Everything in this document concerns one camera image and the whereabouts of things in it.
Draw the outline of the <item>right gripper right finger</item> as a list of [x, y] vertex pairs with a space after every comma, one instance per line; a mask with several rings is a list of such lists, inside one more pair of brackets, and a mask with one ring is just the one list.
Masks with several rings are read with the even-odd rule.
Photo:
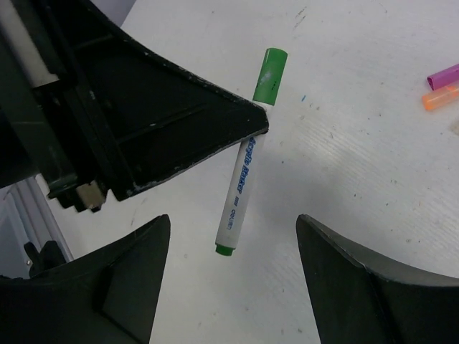
[[458, 279], [386, 257], [308, 215], [296, 233], [322, 343], [458, 342]]

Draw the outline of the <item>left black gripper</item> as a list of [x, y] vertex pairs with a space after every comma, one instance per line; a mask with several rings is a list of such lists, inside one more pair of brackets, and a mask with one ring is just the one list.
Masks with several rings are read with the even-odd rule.
[[36, 90], [1, 33], [1, 111], [6, 121], [46, 181], [50, 199], [61, 204], [73, 201], [78, 211], [99, 211], [106, 200], [105, 188], [96, 181], [80, 181], [62, 145], [68, 135], [51, 124]]

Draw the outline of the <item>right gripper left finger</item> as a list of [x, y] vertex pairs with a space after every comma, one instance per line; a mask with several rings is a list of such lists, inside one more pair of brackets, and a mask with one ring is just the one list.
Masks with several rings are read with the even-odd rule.
[[1, 278], [1, 342], [149, 343], [169, 240], [161, 215], [35, 277]]

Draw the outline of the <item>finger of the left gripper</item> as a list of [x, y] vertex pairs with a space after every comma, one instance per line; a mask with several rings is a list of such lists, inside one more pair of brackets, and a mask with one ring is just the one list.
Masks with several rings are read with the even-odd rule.
[[138, 43], [90, 1], [41, 1], [60, 60], [49, 93], [83, 181], [123, 201], [268, 131], [266, 112]]

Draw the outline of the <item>purple marker cap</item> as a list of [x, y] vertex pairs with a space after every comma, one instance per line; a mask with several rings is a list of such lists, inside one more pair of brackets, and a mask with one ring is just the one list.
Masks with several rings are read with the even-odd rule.
[[459, 80], [459, 64], [427, 76], [427, 83], [431, 90], [437, 90]]

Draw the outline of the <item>green cap white marker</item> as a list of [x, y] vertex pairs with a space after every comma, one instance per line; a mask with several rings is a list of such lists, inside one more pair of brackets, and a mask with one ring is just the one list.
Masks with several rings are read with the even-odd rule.
[[32, 87], [58, 81], [49, 71], [12, 1], [1, 0], [1, 33]]

